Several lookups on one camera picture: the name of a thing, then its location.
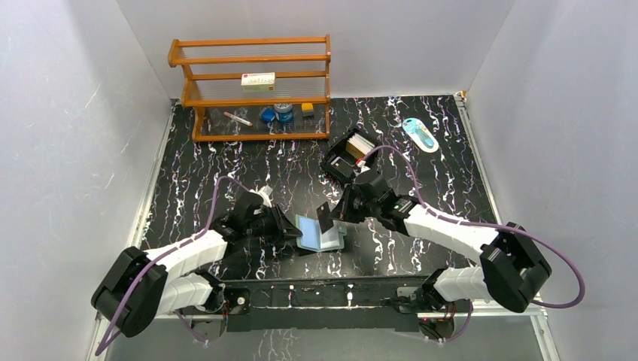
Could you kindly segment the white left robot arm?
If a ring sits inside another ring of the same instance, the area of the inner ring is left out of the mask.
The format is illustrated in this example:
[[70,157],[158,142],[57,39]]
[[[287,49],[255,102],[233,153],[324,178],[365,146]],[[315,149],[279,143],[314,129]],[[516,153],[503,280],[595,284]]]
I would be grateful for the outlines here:
[[146,251],[123,250],[90,303],[127,338],[144,331],[159,314],[191,306],[215,313],[225,301],[223,285],[201,266],[221,261],[254,239],[280,243],[302,235],[264,192],[243,193],[203,236]]

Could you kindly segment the black card storage box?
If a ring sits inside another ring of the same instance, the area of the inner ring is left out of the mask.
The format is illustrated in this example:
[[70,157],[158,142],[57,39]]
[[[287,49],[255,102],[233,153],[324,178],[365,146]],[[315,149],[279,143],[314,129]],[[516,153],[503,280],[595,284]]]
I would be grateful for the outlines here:
[[368,132],[357,127],[351,127],[329,146],[320,162],[320,168],[341,186],[349,184],[358,175],[355,172],[356,159],[345,149],[347,139],[355,132],[359,132],[376,147],[381,144],[377,138],[372,137]]

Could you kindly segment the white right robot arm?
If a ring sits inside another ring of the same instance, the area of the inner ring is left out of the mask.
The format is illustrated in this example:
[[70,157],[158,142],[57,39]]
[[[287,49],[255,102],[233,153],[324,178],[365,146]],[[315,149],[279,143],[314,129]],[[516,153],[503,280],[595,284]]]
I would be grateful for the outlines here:
[[537,246],[515,229],[469,226],[463,218],[437,212],[417,198],[399,195],[376,171],[365,171],[346,186],[332,220],[361,223],[375,218],[392,232],[442,245],[472,261],[465,268],[440,268],[412,298],[433,311],[444,311],[458,300],[495,301],[521,313],[552,273]]

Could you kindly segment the mint green card holder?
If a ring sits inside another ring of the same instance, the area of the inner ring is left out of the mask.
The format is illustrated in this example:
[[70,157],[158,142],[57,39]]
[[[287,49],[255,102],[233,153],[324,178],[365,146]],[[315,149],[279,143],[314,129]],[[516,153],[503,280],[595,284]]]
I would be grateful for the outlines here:
[[296,215],[296,228],[302,233],[296,239],[296,246],[303,250],[319,253],[341,250],[345,246],[347,227],[342,222],[334,223],[327,232],[322,233],[318,220]]

